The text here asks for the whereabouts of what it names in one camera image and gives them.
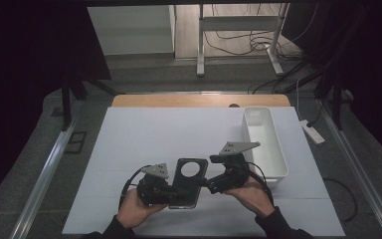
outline metal bracket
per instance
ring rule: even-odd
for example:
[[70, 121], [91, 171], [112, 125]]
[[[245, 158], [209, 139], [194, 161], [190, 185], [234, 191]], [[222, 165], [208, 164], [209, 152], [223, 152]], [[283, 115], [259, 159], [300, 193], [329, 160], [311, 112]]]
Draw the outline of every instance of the metal bracket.
[[233, 155], [248, 149], [258, 147], [261, 144], [259, 142], [226, 142], [225, 146], [219, 152], [219, 155]]
[[141, 172], [145, 174], [150, 174], [156, 177], [161, 177], [164, 179], [169, 178], [166, 163], [160, 163], [153, 166], [141, 168]]

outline metal strip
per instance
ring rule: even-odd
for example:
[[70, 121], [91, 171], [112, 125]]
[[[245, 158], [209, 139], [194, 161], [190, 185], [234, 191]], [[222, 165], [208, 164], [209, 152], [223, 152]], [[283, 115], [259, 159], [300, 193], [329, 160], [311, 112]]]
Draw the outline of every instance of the metal strip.
[[24, 209], [21, 212], [17, 223], [15, 224], [10, 238], [27, 237], [39, 207], [42, 204], [43, 198], [48, 191], [49, 184], [52, 181], [52, 177], [54, 176], [55, 170], [58, 167], [58, 163], [64, 153], [65, 147], [67, 146], [67, 142], [70, 140], [74, 127], [76, 126], [76, 123], [79, 119], [80, 111], [83, 105], [84, 102], [82, 101], [76, 101], [74, 103], [73, 118], [71, 123], [67, 130], [61, 131], [60, 135], [58, 136], [58, 139], [55, 142], [51, 153], [49, 154], [43, 170], [36, 181], [36, 185], [34, 186], [33, 191], [31, 192], [30, 197], [27, 200], [27, 203], [24, 206]]
[[322, 116], [327, 121], [327, 124], [330, 127], [331, 132], [333, 133], [333, 136], [337, 141], [337, 144], [342, 150], [350, 169], [352, 170], [356, 180], [358, 181], [359, 186], [364, 192], [367, 201], [369, 202], [382, 227], [382, 197], [380, 196], [379, 192], [376, 190], [370, 178], [368, 177], [366, 171], [364, 170], [355, 151], [352, 149], [345, 134], [343, 133], [343, 131], [339, 130], [334, 124], [330, 116], [330, 108], [327, 106], [327, 104], [324, 104], [324, 109], [325, 111], [322, 111]]
[[197, 77], [204, 76], [204, 42], [203, 42], [204, 14], [203, 5], [200, 4], [200, 17], [198, 19], [198, 51], [197, 51]]

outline black sleeve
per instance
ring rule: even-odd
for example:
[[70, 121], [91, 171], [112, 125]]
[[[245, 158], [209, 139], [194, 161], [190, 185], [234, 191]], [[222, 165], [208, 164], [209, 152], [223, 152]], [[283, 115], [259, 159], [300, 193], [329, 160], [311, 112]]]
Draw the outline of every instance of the black sleeve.
[[275, 212], [273, 212], [265, 218], [260, 218], [259, 216], [256, 216], [256, 222], [263, 228], [263, 230], [265, 230], [266, 235], [269, 239], [313, 238], [311, 235], [309, 235], [307, 232], [301, 229], [291, 229], [287, 224], [287, 221], [282, 216], [282, 213], [278, 207], [275, 207]]
[[93, 232], [84, 236], [82, 239], [129, 239], [135, 238], [135, 234], [132, 229], [123, 228], [122, 224], [116, 219], [116, 216], [113, 216], [110, 224], [104, 230], [103, 234], [98, 232]]

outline metal frame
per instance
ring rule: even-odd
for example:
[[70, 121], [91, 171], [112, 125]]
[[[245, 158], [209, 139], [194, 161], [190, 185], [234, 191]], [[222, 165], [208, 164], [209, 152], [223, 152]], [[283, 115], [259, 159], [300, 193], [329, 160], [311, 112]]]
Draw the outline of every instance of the metal frame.
[[59, 161], [64, 154], [64, 150], [70, 140], [74, 127], [80, 117], [81, 109], [84, 105], [82, 101], [76, 101], [73, 105], [73, 117], [67, 130], [61, 131], [58, 139], [52, 148], [52, 151], [43, 167], [42, 172], [37, 179], [36, 185], [31, 192], [26, 205], [18, 218], [17, 223], [9, 238], [26, 238], [42, 204], [43, 198], [48, 190], [48, 187], [52, 181], [54, 173], [58, 167]]
[[349, 168], [352, 170], [355, 179], [361, 187], [368, 203], [370, 204], [378, 222], [382, 227], [382, 197], [368, 177], [367, 172], [362, 166], [361, 161], [359, 160], [355, 151], [352, 149], [344, 132], [339, 130], [339, 128], [333, 122], [333, 119], [330, 116], [330, 108], [327, 106], [327, 104], [324, 104], [323, 107], [325, 111], [322, 111], [322, 116], [325, 118], [334, 138], [336, 139], [337, 144], [339, 145], [346, 158], [346, 161], [348, 162]]
[[198, 24], [198, 53], [197, 76], [204, 76], [204, 32], [214, 31], [271, 31], [274, 32], [272, 42], [267, 45], [267, 53], [277, 76], [284, 74], [279, 63], [276, 44], [284, 25], [288, 3], [285, 3], [279, 16], [213, 16], [204, 17], [203, 4], [200, 4], [200, 17]]

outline circular hole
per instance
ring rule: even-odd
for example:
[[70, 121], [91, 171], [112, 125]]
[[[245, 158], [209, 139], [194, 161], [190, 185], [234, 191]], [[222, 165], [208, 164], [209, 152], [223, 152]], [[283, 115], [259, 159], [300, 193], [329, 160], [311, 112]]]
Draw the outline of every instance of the circular hole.
[[197, 162], [187, 162], [181, 167], [181, 173], [186, 177], [195, 176], [199, 171], [200, 165]]

